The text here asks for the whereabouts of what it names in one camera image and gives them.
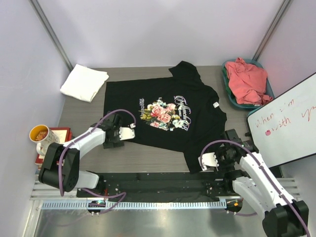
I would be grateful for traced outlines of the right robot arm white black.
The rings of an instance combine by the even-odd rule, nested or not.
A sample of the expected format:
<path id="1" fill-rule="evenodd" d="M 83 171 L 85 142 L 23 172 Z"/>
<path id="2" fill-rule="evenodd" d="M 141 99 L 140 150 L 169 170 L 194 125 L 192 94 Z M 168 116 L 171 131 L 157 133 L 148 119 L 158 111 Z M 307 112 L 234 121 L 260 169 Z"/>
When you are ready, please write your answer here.
<path id="1" fill-rule="evenodd" d="M 216 152 L 223 189 L 242 196 L 262 219 L 268 237 L 309 237 L 309 208 L 296 201 L 272 174 L 256 146 L 234 129 L 225 131 Z"/>

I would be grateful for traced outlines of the black floral t shirt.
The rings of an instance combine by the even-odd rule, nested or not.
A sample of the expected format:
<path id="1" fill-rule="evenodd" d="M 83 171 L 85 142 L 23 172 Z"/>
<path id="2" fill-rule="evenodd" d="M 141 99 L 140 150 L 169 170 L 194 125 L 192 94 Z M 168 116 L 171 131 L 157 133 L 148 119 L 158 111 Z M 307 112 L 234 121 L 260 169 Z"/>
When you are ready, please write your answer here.
<path id="1" fill-rule="evenodd" d="M 182 152 L 197 173 L 202 149 L 220 139 L 227 116 L 194 65 L 182 61 L 170 72 L 168 78 L 108 82 L 104 112 L 120 110 L 123 126 L 136 122 L 134 143 Z"/>

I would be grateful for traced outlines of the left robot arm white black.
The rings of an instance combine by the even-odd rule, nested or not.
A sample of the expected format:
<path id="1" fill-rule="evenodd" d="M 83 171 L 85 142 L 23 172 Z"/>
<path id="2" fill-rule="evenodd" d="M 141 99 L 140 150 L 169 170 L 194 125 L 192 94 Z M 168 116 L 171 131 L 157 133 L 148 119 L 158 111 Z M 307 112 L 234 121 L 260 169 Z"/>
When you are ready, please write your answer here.
<path id="1" fill-rule="evenodd" d="M 63 192 L 70 192 L 76 187 L 88 188 L 94 197 L 100 197 L 105 191 L 105 184 L 99 181 L 99 175 L 80 171 L 80 159 L 97 146 L 104 149 L 123 146 L 124 142 L 119 137 L 121 126 L 122 116 L 114 113 L 65 144 L 50 144 L 38 180 Z"/>

